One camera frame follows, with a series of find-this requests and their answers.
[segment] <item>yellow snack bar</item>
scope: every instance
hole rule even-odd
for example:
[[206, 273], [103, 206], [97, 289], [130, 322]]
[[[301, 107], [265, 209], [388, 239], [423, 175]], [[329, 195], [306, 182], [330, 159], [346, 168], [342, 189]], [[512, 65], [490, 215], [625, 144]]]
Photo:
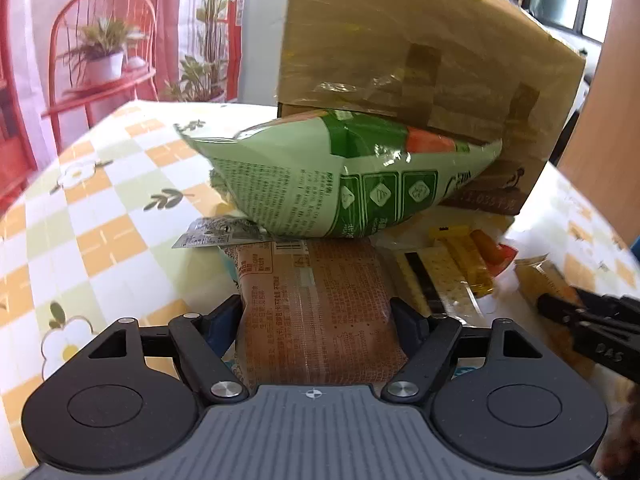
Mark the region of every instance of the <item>yellow snack bar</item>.
[[494, 280], [470, 236], [468, 226], [431, 228], [429, 236], [447, 248], [476, 298], [494, 290]]

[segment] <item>cracker package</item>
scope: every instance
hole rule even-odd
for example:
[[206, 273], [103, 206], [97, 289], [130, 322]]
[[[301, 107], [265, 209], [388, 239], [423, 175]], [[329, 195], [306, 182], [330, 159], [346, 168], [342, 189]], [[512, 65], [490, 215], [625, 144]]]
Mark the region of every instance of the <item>cracker package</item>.
[[394, 251], [393, 258], [386, 262], [396, 279], [398, 295], [424, 317], [447, 314], [467, 326], [488, 326], [466, 279], [444, 246]]
[[404, 364], [368, 240], [228, 248], [244, 314], [236, 357], [245, 383], [384, 383]]

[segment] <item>orange packaged food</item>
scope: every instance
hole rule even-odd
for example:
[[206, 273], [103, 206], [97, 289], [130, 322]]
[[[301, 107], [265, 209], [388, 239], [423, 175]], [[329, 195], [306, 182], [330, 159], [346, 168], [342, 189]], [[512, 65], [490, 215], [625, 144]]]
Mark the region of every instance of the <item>orange packaged food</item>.
[[384, 383], [404, 364], [368, 240], [236, 246], [244, 314], [236, 358], [258, 384]]

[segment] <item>yellow packaged snack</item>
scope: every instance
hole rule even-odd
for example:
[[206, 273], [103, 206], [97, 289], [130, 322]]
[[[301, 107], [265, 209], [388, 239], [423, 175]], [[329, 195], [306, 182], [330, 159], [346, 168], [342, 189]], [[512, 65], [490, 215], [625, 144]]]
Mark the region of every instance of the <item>yellow packaged snack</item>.
[[464, 276], [443, 246], [393, 251], [396, 294], [427, 317], [447, 314], [469, 326], [487, 326]]
[[564, 280], [558, 268], [546, 259], [546, 254], [516, 260], [516, 276], [520, 292], [531, 306], [545, 293], [576, 305], [582, 305], [575, 289]]
[[[578, 293], [564, 280], [564, 276], [558, 268], [546, 259], [546, 254], [516, 260], [515, 265], [520, 293], [533, 308], [535, 308], [538, 298], [545, 293], [582, 306]], [[545, 317], [540, 316], [539, 319], [549, 338], [548, 343], [551, 349], [571, 368], [588, 379], [593, 373], [595, 364], [590, 359], [574, 352], [574, 343], [569, 329]]]
[[431, 228], [429, 236], [447, 248], [476, 298], [494, 290], [494, 280], [470, 236], [468, 226]]

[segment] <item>plastic wrapper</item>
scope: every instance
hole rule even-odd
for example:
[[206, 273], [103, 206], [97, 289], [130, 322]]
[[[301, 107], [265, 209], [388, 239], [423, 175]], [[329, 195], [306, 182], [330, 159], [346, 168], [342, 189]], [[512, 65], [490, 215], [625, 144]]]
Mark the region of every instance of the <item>plastic wrapper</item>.
[[[569, 286], [562, 273], [546, 255], [516, 260], [515, 264], [520, 293], [533, 308], [536, 307], [538, 298], [545, 293], [577, 306], [582, 305], [578, 293]], [[542, 316], [540, 323], [548, 336], [551, 349], [584, 378], [590, 378], [595, 364], [574, 352], [569, 329]]]
[[342, 110], [271, 121], [233, 139], [216, 138], [203, 120], [195, 130], [183, 137], [212, 162], [212, 184], [222, 181], [220, 191], [267, 231], [294, 237], [361, 237], [404, 221], [473, 179], [502, 147]]
[[447, 203], [517, 214], [583, 69], [509, 0], [289, 0], [278, 100], [283, 115], [342, 108], [501, 138], [499, 159]]
[[482, 229], [474, 229], [470, 236], [486, 263], [489, 274], [494, 278], [503, 272], [518, 254], [518, 251], [511, 246], [496, 244]]
[[425, 317], [447, 314], [468, 326], [487, 326], [478, 304], [443, 246], [383, 251], [396, 294]]
[[468, 227], [431, 228], [429, 236], [447, 248], [476, 298], [494, 290], [494, 280], [471, 239]]
[[225, 251], [236, 261], [244, 303], [236, 357], [249, 387], [385, 383], [404, 364], [368, 240], [291, 240]]
[[275, 240], [264, 228], [246, 218], [218, 216], [199, 218], [189, 225], [172, 248], [224, 247]]

